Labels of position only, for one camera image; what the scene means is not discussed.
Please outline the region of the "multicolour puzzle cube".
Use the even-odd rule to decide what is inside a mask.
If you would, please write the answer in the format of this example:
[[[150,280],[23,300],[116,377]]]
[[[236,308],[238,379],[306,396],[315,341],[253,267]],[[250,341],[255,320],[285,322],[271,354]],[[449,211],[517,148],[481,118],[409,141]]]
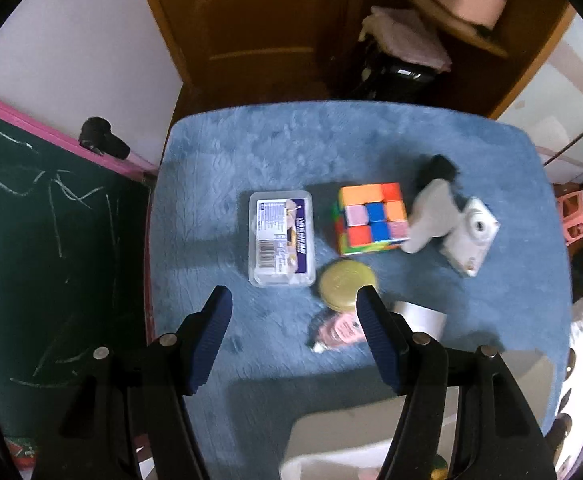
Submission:
[[[340,256],[387,252],[410,239],[398,182],[342,186],[333,218]]]

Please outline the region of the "clear floss pick box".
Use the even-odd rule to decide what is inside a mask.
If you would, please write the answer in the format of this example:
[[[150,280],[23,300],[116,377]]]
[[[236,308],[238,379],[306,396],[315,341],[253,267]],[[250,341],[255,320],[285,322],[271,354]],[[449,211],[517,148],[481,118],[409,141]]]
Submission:
[[[314,284],[312,195],[256,192],[249,200],[249,281],[260,288]]]

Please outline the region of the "blue plush table mat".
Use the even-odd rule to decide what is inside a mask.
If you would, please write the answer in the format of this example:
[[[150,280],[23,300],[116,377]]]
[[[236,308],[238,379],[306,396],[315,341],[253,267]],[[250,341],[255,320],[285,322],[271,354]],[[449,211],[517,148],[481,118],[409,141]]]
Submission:
[[[249,282],[254,192],[310,192],[317,269],[337,259],[339,188],[395,182],[412,203],[419,168],[443,155],[462,197],[478,197],[500,231],[474,278],[436,243],[414,255],[367,254],[386,304],[447,316],[443,342],[535,349],[561,396],[569,347],[569,258],[553,188],[526,133],[474,115],[373,102],[299,102],[189,116],[170,133],[152,200],[151,300],[158,333],[175,330],[224,285],[234,312],[206,385],[186,402],[214,479],[274,479],[300,417],[390,398],[366,344],[322,354],[309,331],[325,312],[314,288]]]

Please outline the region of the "pink plastic stool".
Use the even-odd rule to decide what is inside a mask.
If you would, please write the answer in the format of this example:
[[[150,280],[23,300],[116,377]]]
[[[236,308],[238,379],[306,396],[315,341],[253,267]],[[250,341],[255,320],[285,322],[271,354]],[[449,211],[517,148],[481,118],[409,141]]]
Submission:
[[[557,198],[557,210],[567,246],[583,238],[583,190]]]

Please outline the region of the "black charger plug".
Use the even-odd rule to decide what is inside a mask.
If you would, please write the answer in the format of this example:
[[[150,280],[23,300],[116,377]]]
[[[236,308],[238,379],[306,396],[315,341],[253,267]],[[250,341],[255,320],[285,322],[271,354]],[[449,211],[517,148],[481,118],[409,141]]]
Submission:
[[[453,183],[458,173],[459,170],[451,160],[440,154],[433,155],[418,169],[416,188],[422,191],[430,182],[437,179]]]

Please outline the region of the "black chalkboard knob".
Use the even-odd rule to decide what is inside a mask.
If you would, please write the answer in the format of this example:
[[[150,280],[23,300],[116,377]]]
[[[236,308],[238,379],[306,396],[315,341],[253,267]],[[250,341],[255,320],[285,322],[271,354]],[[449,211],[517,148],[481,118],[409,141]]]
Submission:
[[[98,155],[127,159],[131,148],[112,133],[110,122],[102,117],[90,117],[84,122],[78,136],[78,144]]]

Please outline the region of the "brown wooden door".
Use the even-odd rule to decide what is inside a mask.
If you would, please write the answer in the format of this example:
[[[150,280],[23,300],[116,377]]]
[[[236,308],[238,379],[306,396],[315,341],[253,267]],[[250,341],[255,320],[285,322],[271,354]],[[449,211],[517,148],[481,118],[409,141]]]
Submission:
[[[183,81],[175,117],[328,100],[364,0],[147,0]]]

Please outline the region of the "white storage tray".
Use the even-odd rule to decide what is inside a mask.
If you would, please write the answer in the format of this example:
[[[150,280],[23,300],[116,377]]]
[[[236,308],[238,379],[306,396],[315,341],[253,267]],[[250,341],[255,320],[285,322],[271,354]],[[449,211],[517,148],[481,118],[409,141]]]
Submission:
[[[543,422],[554,365],[538,350],[506,351],[502,359],[537,422]],[[316,413],[293,425],[282,479],[356,479],[383,466],[404,408],[404,396],[340,411]]]

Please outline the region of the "green chalkboard pink frame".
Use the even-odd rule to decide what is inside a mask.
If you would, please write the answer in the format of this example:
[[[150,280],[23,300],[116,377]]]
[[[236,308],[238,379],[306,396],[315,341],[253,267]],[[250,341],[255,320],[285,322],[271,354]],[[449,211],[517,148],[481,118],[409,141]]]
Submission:
[[[0,426],[20,468],[97,348],[145,347],[149,199],[138,169],[0,102]]]

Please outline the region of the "folded pink cloth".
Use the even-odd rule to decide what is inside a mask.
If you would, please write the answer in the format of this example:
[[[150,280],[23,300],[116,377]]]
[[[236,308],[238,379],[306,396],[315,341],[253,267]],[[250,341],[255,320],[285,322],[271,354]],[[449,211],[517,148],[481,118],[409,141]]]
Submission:
[[[359,40],[372,37],[381,52],[412,64],[449,72],[451,58],[436,31],[421,21],[413,9],[390,9],[373,6],[362,21]]]

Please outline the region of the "pink cream tube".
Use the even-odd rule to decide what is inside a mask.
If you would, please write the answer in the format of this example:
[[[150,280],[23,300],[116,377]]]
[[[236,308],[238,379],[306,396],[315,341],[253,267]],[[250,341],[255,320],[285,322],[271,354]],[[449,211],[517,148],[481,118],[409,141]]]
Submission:
[[[333,312],[310,338],[309,347],[314,353],[354,346],[366,340],[357,315],[351,312]]]

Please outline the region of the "wooden corner shelf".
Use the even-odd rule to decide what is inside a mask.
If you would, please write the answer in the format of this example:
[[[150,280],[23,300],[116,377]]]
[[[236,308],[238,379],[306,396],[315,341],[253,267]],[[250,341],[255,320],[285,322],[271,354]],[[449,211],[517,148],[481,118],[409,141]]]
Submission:
[[[470,44],[480,50],[487,51],[500,58],[507,58],[507,51],[489,36],[491,29],[469,24],[456,18],[448,10],[445,10],[436,0],[409,0],[415,8],[424,14],[425,18],[447,32],[454,38]]]

